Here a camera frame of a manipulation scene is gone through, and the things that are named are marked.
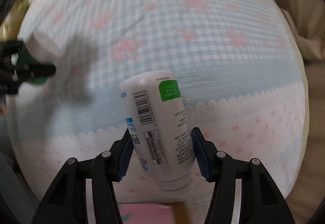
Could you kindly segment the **white round container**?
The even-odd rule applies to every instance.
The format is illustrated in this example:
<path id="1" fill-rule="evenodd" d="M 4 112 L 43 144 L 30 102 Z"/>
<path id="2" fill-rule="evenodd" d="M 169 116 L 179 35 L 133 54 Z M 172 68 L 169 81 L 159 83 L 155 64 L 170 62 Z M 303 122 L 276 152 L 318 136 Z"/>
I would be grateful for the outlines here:
<path id="1" fill-rule="evenodd" d="M 54 40 L 41 31 L 33 31 L 25 45 L 32 58 L 42 64 L 57 65 L 63 54 Z"/>

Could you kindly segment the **white vitamin pill bottle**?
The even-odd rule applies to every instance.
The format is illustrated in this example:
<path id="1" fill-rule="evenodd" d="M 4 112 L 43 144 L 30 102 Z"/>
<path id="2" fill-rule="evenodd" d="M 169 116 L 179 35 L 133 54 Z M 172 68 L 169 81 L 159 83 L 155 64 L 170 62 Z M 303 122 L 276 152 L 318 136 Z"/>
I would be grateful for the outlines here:
<path id="1" fill-rule="evenodd" d="M 193 184 L 191 130 L 175 74 L 155 70 L 135 75 L 119 86 L 127 127 L 146 176 L 172 195 Z"/>

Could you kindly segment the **pink cardboard box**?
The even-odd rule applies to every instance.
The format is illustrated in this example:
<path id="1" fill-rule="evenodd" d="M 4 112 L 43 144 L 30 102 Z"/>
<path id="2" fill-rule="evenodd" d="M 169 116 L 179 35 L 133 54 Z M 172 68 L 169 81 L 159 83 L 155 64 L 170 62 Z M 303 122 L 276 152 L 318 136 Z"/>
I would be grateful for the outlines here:
<path id="1" fill-rule="evenodd" d="M 123 223 L 191 223 L 184 203 L 118 204 Z"/>

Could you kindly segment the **blue pink patterned tablecloth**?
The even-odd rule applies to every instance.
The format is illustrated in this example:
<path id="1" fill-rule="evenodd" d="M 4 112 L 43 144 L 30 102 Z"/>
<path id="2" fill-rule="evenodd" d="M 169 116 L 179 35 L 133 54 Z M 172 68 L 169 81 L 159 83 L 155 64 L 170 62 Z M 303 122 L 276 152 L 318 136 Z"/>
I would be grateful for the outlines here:
<path id="1" fill-rule="evenodd" d="M 42 85 L 7 100 L 3 133 L 42 199 L 63 163 L 110 148 L 127 126 L 118 87 L 175 73 L 190 127 L 239 160 L 258 158 L 287 197 L 307 142 L 302 55 L 274 0 L 26 0 L 1 39 L 45 33 L 62 54 Z"/>

